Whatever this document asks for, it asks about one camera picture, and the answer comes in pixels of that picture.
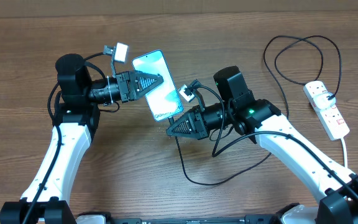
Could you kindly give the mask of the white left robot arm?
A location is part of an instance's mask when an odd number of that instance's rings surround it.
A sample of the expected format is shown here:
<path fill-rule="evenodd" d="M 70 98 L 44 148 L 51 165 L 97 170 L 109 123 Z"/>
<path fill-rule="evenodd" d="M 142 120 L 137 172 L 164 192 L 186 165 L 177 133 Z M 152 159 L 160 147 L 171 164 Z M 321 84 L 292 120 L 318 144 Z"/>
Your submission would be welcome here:
<path fill-rule="evenodd" d="M 93 81 L 88 70 L 99 68 L 78 54 L 60 57 L 55 68 L 61 90 L 52 90 L 47 101 L 53 125 L 48 151 L 21 199 L 2 206 L 1 223 L 76 223 L 70 194 L 98 128 L 99 106 L 138 100 L 163 83 L 161 75 L 137 70 Z"/>

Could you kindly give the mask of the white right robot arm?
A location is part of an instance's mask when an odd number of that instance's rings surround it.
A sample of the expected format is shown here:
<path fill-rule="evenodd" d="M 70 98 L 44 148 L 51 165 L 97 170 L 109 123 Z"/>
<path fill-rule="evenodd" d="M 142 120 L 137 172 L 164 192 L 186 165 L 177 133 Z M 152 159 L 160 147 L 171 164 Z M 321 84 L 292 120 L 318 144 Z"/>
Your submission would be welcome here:
<path fill-rule="evenodd" d="M 358 175 L 330 159 L 303 137 L 268 100 L 256 100 L 237 66 L 226 67 L 213 76 L 218 103 L 206 106 L 194 80 L 178 93 L 198 100 L 176 121 L 167 134 L 175 138 L 209 137 L 212 130 L 232 125 L 241 139 L 268 150 L 308 188 L 317 207 L 292 203 L 274 215 L 248 215 L 246 223 L 358 223 Z"/>

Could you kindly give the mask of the Samsung Galaxy smartphone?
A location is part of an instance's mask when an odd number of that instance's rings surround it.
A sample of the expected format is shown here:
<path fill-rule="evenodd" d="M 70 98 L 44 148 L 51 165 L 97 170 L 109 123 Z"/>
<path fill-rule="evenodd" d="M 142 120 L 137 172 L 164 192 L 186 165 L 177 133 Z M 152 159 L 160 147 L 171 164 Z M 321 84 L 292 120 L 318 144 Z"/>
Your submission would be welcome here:
<path fill-rule="evenodd" d="M 135 70 L 160 75 L 163 82 L 145 95 L 152 116 L 162 121 L 183 111 L 183 105 L 161 50 L 154 50 L 132 60 Z"/>

